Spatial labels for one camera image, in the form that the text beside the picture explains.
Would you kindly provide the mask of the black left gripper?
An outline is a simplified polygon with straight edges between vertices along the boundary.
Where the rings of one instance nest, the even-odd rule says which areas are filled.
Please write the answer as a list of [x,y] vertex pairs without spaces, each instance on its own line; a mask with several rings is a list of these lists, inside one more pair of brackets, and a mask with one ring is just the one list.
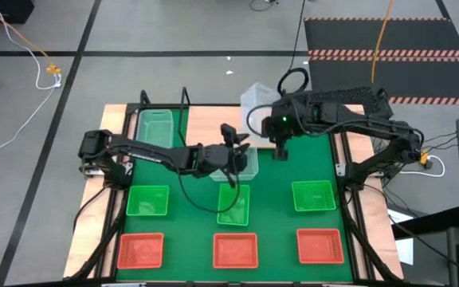
[[[241,144],[249,137],[249,133],[236,134],[235,144]],[[196,178],[206,177],[217,170],[225,175],[238,175],[247,167],[246,151],[250,144],[244,143],[236,147],[227,147],[225,144],[196,145]]]

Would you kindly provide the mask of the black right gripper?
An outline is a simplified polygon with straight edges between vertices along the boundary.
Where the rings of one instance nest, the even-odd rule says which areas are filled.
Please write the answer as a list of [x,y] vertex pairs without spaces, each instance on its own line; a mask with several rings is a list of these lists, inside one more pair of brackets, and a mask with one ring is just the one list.
[[288,139],[308,133],[301,120],[306,112],[305,104],[304,96],[283,97],[270,104],[270,115],[261,121],[261,136],[276,141],[275,160],[288,159]]

